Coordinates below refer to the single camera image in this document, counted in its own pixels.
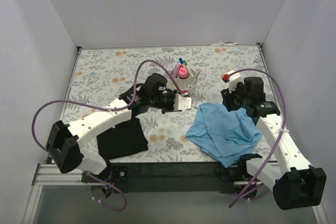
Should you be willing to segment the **white round divided organizer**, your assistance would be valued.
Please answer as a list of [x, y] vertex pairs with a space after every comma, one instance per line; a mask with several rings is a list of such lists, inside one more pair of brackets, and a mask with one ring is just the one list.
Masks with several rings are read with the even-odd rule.
[[190, 95], [196, 93], [198, 78], [195, 79], [198, 72], [191, 68], [193, 76], [189, 76], [187, 79], [175, 78], [174, 81], [182, 91], [188, 91]]

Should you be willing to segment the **light pink highlighter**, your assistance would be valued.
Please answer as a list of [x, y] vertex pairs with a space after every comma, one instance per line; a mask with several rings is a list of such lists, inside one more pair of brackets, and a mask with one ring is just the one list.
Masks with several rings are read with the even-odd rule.
[[171, 76], [172, 76], [172, 78], [177, 78], [177, 75], [178, 75], [178, 72], [179, 72], [179, 69], [180, 69], [180, 64], [176, 64], [175, 65], [175, 67], [174, 67], [174, 69], [172, 70], [172, 72], [171, 72]]

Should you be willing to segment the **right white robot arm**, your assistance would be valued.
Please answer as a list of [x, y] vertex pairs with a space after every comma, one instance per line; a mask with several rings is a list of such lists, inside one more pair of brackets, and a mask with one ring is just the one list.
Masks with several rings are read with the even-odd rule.
[[221, 91], [223, 104], [229, 112], [245, 109], [267, 142], [272, 146], [278, 167], [259, 154], [244, 154], [238, 160], [238, 176], [242, 180], [259, 180], [266, 185], [282, 210], [317, 206], [321, 203], [327, 176], [315, 168], [299, 151], [292, 137], [282, 126], [283, 115], [277, 105], [266, 99], [260, 77], [242, 78], [225, 74], [228, 88]]

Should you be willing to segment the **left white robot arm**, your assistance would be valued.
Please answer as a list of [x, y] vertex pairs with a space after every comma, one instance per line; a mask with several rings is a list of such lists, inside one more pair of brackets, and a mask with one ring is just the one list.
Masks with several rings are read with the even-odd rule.
[[94, 112], [82, 119], [52, 125], [46, 149], [63, 174], [74, 169], [92, 173], [100, 182], [111, 178], [112, 170], [99, 153], [86, 150], [88, 142], [120, 123], [131, 120], [149, 108], [163, 113], [178, 110], [180, 94], [166, 87], [167, 79], [154, 73], [145, 83], [136, 84], [109, 103], [102, 111]]

